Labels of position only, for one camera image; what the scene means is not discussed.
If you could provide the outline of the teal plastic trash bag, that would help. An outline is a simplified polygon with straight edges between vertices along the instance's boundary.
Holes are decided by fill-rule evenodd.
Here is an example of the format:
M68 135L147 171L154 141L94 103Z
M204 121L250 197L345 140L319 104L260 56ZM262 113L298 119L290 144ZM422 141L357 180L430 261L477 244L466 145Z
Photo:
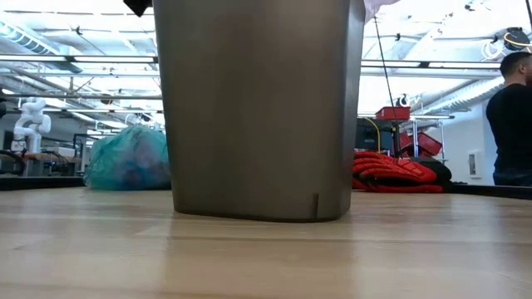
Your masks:
M165 134L134 125L95 141L83 180L95 190L170 189Z

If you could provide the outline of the grey plastic trash bin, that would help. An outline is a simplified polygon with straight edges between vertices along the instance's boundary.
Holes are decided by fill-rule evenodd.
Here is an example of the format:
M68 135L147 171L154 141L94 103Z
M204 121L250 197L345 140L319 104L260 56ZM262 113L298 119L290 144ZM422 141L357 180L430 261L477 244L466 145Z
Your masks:
M179 213L320 222L351 205L363 0L153 0Z

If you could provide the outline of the pink trash bag blue drawstring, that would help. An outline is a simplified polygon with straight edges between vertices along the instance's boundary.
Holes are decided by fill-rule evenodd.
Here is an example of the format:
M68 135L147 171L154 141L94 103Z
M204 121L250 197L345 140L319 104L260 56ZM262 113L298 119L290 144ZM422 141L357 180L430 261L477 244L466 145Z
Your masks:
M392 5L400 0L363 0L365 7L365 23L376 16L382 6Z

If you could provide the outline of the long ceiling light bar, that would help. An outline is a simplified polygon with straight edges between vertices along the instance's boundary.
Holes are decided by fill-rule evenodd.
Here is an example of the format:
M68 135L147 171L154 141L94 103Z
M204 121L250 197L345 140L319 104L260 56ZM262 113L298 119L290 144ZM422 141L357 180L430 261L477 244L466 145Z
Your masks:
M49 56L0 54L0 61L81 62L81 63L157 63L157 56Z
M370 68L424 68L424 69L486 69L498 70L500 63L496 62L456 62L456 61L377 61L364 60L362 67Z

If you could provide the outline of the wooden workbench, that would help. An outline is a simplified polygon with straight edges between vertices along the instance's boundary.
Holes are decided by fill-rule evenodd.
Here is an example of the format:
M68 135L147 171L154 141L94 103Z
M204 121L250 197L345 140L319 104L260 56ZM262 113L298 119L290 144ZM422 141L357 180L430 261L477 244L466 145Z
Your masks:
M0 150L0 175L21 177L71 177L81 169L81 159L55 152L16 154Z

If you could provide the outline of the thin black pole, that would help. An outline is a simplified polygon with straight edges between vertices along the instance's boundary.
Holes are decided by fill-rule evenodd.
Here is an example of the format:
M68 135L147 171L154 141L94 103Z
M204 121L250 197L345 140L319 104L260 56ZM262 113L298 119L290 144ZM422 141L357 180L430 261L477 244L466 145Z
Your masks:
M390 85L390 81L389 81L389 75L388 75L388 71L387 71L386 58L385 58L385 54L384 54L383 46L382 46L382 38L381 38L380 31L379 31L378 20L377 20L376 16L373 18L373 21L374 21L374 24L375 24L375 29L376 29L376 34L377 34L377 42L378 42L380 57L381 57L381 61L382 61L382 69L383 69L384 76L385 76L386 83L387 83L387 91L388 91L388 96L389 96L389 100L390 100L390 105L391 106L395 106L393 98L392 98L392 89L391 89L391 85ZM394 142L394 145L393 145L393 156L395 158L399 158L400 157L400 130L399 130L398 120L392 120L392 128L394 129L394 133L393 133L393 142Z

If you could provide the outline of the black monitor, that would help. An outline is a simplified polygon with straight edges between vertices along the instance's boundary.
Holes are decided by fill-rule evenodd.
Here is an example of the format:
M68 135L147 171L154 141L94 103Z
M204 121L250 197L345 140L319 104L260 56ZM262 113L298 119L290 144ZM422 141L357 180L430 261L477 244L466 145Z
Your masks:
M357 120L355 148L359 150L392 150L392 123L389 120L359 118Z

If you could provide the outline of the red storage bin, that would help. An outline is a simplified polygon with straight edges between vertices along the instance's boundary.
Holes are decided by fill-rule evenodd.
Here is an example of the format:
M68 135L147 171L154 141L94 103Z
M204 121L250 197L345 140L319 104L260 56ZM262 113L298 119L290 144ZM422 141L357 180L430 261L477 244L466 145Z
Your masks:
M409 120L410 107L385 106L375 113L378 120Z

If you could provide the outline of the red black padded gloves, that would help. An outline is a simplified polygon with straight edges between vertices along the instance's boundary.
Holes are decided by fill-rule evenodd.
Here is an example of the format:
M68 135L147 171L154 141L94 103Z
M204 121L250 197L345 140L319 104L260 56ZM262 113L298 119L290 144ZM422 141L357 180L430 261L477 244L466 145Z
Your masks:
M353 154L352 187L373 193L444 193L451 171L433 158L397 159L360 151Z

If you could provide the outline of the metal rack with red bins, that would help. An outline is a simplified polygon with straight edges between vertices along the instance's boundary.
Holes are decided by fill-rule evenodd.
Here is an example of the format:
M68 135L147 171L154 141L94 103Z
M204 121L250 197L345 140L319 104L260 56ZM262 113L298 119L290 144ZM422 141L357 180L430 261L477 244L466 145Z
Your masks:
M444 121L450 115L412 115L394 128L393 155L398 158L438 158L446 162Z

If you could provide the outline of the person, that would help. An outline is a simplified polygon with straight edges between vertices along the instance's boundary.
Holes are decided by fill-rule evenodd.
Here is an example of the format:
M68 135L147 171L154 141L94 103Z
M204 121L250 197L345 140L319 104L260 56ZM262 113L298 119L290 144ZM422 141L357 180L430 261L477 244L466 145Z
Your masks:
M489 100L496 185L532 187L532 53L514 52L500 63L505 85Z

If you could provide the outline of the white ribbed duct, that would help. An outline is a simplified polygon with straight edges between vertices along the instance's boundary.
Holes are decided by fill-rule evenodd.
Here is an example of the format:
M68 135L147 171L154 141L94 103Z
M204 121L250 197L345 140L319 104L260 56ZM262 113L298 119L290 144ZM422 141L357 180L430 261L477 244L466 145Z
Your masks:
M489 100L503 86L504 79L502 76L490 80L476 81L416 110L415 113L432 115L443 111L467 108L482 101Z

